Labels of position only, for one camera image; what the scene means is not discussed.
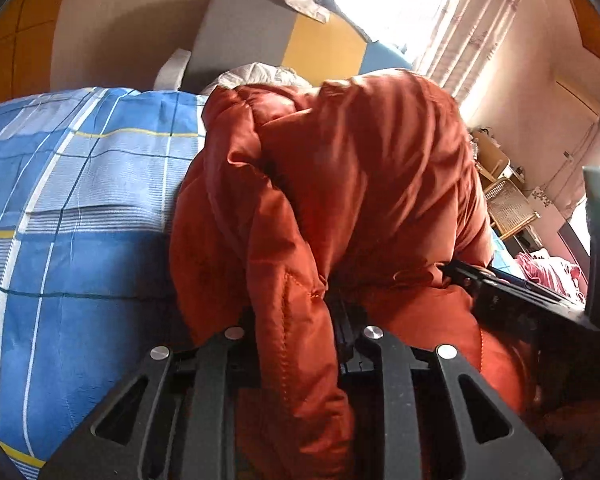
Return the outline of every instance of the headboard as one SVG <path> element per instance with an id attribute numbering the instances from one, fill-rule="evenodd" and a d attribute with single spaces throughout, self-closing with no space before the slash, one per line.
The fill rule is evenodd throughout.
<path id="1" fill-rule="evenodd" d="M 367 43 L 334 12 L 319 23 L 282 0 L 209 0 L 181 89 L 199 92 L 222 72 L 257 61 L 293 68 L 315 86 L 381 68 L 411 68 L 400 51 Z"/>

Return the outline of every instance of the metal pin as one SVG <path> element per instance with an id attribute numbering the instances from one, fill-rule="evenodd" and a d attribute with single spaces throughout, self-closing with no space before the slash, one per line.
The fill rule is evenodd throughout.
<path id="1" fill-rule="evenodd" d="M 379 326 L 369 325 L 365 326 L 365 329 L 362 331 L 367 339 L 380 339 L 384 333 Z"/>
<path id="2" fill-rule="evenodd" d="M 244 337 L 244 329 L 241 326 L 231 326 L 224 331 L 224 337 L 231 341 L 237 341 Z"/>
<path id="3" fill-rule="evenodd" d="M 151 349 L 149 355 L 154 361 L 162 361 L 169 357 L 169 349 L 166 346 L 157 346 Z"/>
<path id="4" fill-rule="evenodd" d="M 443 359 L 453 359 L 458 355 L 458 350 L 456 350 L 456 347 L 451 345 L 440 345 L 437 352 L 438 355 Z"/>

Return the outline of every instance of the blue sheet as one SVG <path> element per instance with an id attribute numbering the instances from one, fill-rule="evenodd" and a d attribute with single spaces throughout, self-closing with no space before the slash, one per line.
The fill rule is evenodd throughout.
<path id="1" fill-rule="evenodd" d="M 27 478 L 186 329 L 168 271 L 205 97 L 91 88 L 0 105 L 0 443 Z"/>

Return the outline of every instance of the blue bedsheet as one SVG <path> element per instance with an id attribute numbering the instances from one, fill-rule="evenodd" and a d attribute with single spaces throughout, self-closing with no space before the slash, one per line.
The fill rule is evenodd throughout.
<path id="1" fill-rule="evenodd" d="M 0 105 L 0 443 L 28 478 L 156 344 L 205 97 L 91 88 Z"/>

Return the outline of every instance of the wooden chair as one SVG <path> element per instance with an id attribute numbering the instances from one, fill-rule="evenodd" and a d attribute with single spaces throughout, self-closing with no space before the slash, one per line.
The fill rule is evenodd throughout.
<path id="1" fill-rule="evenodd" d="M 492 226 L 500 231 L 500 240 L 506 240 L 540 218 L 522 192 L 508 178 L 499 178 L 484 190 Z"/>

